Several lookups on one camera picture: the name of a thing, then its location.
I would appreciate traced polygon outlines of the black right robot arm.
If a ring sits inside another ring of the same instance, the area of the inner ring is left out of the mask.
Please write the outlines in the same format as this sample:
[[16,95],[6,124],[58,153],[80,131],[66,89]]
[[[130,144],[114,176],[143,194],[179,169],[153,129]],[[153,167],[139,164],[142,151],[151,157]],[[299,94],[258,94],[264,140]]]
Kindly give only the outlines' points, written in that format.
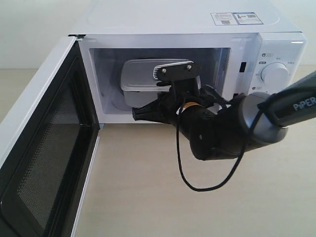
[[288,127],[316,116],[316,75],[284,90],[222,98],[191,77],[173,78],[170,89],[149,104],[133,108],[135,120],[171,124],[188,139],[199,160],[235,159],[241,153],[275,144]]

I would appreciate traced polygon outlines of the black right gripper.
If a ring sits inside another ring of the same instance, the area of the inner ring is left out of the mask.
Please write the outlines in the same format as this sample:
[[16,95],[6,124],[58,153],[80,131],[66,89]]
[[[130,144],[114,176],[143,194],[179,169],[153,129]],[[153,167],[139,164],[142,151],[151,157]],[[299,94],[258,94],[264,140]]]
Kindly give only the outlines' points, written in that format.
[[208,108],[222,106],[222,96],[209,85],[201,87],[200,76],[194,81],[175,81],[167,93],[140,108],[132,107],[135,121],[161,121],[176,128],[193,128],[213,117]]

